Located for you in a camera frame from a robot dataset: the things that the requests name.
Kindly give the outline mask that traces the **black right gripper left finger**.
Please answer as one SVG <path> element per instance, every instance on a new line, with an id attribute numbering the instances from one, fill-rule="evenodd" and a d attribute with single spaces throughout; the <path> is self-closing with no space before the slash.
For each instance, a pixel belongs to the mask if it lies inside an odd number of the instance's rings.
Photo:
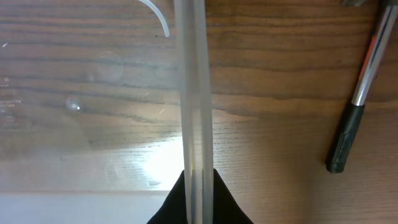
<path id="1" fill-rule="evenodd" d="M 184 171 L 179 175 L 162 206 L 147 224 L 187 224 Z"/>

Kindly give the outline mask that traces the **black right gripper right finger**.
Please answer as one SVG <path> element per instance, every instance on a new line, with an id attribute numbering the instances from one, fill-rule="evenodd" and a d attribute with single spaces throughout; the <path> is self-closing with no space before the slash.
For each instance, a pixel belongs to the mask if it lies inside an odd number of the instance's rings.
<path id="1" fill-rule="evenodd" d="M 218 171 L 213 171 L 213 223 L 253 224 L 235 201 Z"/>

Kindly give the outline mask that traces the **clear plastic container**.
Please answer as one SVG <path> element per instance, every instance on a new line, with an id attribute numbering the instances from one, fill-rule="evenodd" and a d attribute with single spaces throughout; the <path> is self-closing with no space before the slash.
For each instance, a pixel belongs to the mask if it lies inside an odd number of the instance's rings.
<path id="1" fill-rule="evenodd" d="M 1 222 L 213 221 L 204 1 L 1 0 Z"/>

